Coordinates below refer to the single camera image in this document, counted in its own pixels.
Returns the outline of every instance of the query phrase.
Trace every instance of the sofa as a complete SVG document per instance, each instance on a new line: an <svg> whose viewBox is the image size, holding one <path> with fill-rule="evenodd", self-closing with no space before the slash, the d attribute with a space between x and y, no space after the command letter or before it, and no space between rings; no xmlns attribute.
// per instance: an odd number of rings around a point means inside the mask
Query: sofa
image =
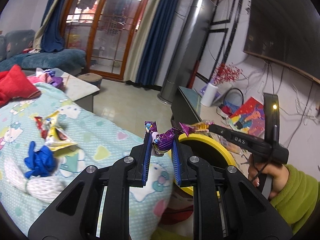
<svg viewBox="0 0 320 240"><path fill-rule="evenodd" d="M0 35L0 72L11 69L18 64L26 74L32 74L36 68L59 68L64 72L76 75L86 66L85 52L80 49L64 49L60 52L22 53L32 48L34 30L19 30Z"/></svg>

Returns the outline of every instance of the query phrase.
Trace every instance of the wrapped candy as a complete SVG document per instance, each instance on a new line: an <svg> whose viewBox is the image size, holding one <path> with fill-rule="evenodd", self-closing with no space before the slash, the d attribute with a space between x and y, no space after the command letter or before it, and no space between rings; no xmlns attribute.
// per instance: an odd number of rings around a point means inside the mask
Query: wrapped candy
<svg viewBox="0 0 320 240"><path fill-rule="evenodd" d="M44 119L39 116L35 117L41 138L45 141L44 145L53 152L77 144L59 126L58 116L59 111L55 111Z"/></svg>
<svg viewBox="0 0 320 240"><path fill-rule="evenodd" d="M152 151L154 151L156 155L163 155L172 148L175 132L178 135L183 133L183 131L172 127L171 129L167 130L167 132L159 134L157 131L156 122L149 121L145 122L145 128L146 132L151 133L152 144L154 146Z"/></svg>
<svg viewBox="0 0 320 240"><path fill-rule="evenodd" d="M208 133L209 132L209 126L211 124L214 124L213 121L202 121L197 122L195 124L185 124L185 123L179 123L182 127L183 132L189 136L190 133Z"/></svg>

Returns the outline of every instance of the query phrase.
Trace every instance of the wooden glass door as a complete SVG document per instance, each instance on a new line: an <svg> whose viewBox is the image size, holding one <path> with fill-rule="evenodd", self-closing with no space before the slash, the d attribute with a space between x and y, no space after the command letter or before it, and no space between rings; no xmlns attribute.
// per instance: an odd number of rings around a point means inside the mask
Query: wooden glass door
<svg viewBox="0 0 320 240"><path fill-rule="evenodd" d="M83 49L87 72L122 80L147 0L69 0L61 29L67 49Z"/></svg>
<svg viewBox="0 0 320 240"><path fill-rule="evenodd" d="M69 0L64 29L66 49L82 49L87 52L87 43L97 7L101 0Z"/></svg>

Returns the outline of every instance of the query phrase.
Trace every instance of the blue curtain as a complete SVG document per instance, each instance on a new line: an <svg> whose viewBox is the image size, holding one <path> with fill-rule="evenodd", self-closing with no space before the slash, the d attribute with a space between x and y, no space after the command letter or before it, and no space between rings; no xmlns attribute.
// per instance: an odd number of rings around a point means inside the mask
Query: blue curtain
<svg viewBox="0 0 320 240"><path fill-rule="evenodd" d="M47 6L44 11L41 25L48 14L50 7L54 0L48 0ZM44 34L41 39L41 51L42 52L58 52L64 48L64 39L60 35L59 25L60 16L65 0L59 0L51 17L47 27L44 30Z"/></svg>
<svg viewBox="0 0 320 240"><path fill-rule="evenodd" d="M141 57L136 83L154 85L178 0L160 0Z"/></svg>

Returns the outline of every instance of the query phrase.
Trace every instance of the red candy wrapper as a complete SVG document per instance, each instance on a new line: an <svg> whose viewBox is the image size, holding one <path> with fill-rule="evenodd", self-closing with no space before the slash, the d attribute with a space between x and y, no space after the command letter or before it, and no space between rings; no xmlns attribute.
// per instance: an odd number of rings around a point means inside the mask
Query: red candy wrapper
<svg viewBox="0 0 320 240"><path fill-rule="evenodd" d="M179 123L182 127L183 132L189 136L191 133L208 133L209 132L209 126L211 124L214 124L213 121L203 121L203 122L197 122L195 124L185 124L185 123Z"/></svg>
<svg viewBox="0 0 320 240"><path fill-rule="evenodd" d="M35 121L37 128L40 131L41 138L46 139L49 128L44 125L42 117L36 116Z"/></svg>

